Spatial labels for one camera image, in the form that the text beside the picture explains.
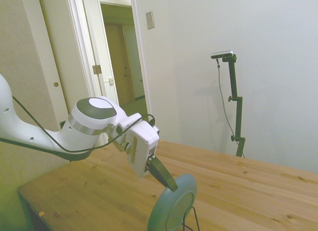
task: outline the gray plate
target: gray plate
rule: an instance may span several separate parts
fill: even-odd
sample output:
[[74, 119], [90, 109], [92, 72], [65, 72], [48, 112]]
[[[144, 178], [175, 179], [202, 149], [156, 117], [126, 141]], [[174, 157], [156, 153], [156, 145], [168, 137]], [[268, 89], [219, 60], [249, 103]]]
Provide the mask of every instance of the gray plate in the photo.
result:
[[174, 231], [183, 222], [188, 208], [193, 206], [197, 195], [197, 182], [193, 175], [183, 174], [175, 179], [176, 191], [166, 188], [158, 198], [148, 221], [148, 231]]

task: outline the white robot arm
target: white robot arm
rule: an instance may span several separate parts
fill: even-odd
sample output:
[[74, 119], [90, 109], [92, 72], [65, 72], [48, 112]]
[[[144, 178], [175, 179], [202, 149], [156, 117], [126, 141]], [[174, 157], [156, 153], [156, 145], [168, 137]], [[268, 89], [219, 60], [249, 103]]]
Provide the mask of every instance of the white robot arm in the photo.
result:
[[109, 143], [127, 153], [128, 163], [139, 177], [150, 172], [165, 187], [177, 189], [174, 179], [155, 156], [159, 130], [142, 121], [140, 114], [128, 117], [105, 96], [85, 98], [76, 103], [60, 131], [44, 130], [18, 118], [10, 87], [0, 75], [0, 141], [67, 160], [81, 160], [96, 149], [94, 145], [102, 132], [108, 135]]

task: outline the open door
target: open door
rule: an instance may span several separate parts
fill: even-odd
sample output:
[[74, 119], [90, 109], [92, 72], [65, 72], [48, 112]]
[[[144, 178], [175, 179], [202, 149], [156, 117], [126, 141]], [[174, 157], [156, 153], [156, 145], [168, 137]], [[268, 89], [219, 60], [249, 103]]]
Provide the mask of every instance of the open door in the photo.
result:
[[96, 63], [96, 74], [104, 96], [109, 97], [119, 104], [116, 82], [111, 64], [109, 47], [101, 11], [101, 4], [109, 3], [115, 5], [131, 6], [130, 0], [83, 0], [90, 39], [92, 43], [94, 60]]

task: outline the cable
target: cable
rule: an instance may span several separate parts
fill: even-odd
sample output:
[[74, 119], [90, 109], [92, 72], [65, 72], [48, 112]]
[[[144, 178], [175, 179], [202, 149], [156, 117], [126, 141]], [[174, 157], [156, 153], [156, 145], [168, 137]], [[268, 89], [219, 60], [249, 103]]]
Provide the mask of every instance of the cable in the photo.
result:
[[15, 102], [17, 102], [17, 104], [19, 104], [19, 106], [30, 116], [30, 118], [39, 126], [39, 128], [52, 140], [54, 141], [54, 143], [56, 145], [58, 145], [62, 150], [69, 152], [69, 153], [80, 153], [80, 152], [87, 152], [87, 151], [93, 151], [99, 148], [103, 148], [109, 144], [111, 144], [112, 142], [114, 142], [117, 138], [119, 138], [121, 135], [123, 135], [125, 132], [127, 132], [132, 126], [134, 126], [136, 123], [138, 123], [140, 120], [142, 120], [144, 117], [152, 117], [152, 120], [150, 121], [152, 124], [155, 124], [155, 117], [152, 114], [146, 114], [141, 116], [141, 118], [137, 119], [133, 124], [131, 124], [127, 129], [125, 129], [121, 134], [119, 134], [118, 136], [116, 136], [115, 138], [113, 138], [111, 141], [109, 141], [108, 143], [101, 145], [99, 147], [95, 147], [95, 148], [89, 148], [89, 149], [83, 149], [83, 150], [76, 150], [76, 151], [71, 151], [68, 150], [66, 148], [64, 148], [61, 144], [59, 144], [43, 127], [42, 125], [32, 116], [32, 114], [22, 105], [22, 103], [19, 102], [19, 100], [17, 100], [14, 96], [12, 96], [12, 98], [15, 100]]
[[224, 114], [225, 114], [225, 118], [227, 119], [227, 123], [228, 123], [228, 125], [229, 125], [229, 127], [230, 127], [230, 129], [231, 129], [231, 131], [232, 131], [232, 135], [233, 135], [233, 137], [235, 137], [234, 132], [233, 132], [233, 129], [232, 129], [232, 126], [231, 126], [230, 123], [229, 123], [228, 116], [227, 116], [227, 113], [226, 113], [226, 111], [225, 111], [225, 104], [224, 104], [224, 99], [223, 99], [223, 94], [222, 94], [222, 89], [221, 89], [221, 82], [220, 82], [220, 67], [221, 67], [221, 66], [219, 65], [219, 60], [216, 59], [216, 61], [217, 61], [217, 63], [218, 63], [219, 88], [220, 88], [220, 93], [221, 93], [221, 98], [222, 98], [223, 111], [224, 111]]

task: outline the wooden tabletop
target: wooden tabletop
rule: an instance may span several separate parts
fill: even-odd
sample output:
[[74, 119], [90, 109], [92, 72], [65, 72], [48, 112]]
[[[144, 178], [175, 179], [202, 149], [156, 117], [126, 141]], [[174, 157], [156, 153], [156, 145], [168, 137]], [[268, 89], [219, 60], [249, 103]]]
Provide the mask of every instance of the wooden tabletop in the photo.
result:
[[[164, 187], [126, 156], [110, 145], [18, 190], [53, 231], [146, 231]], [[318, 174], [163, 141], [157, 157], [196, 178], [201, 231], [318, 231]]]

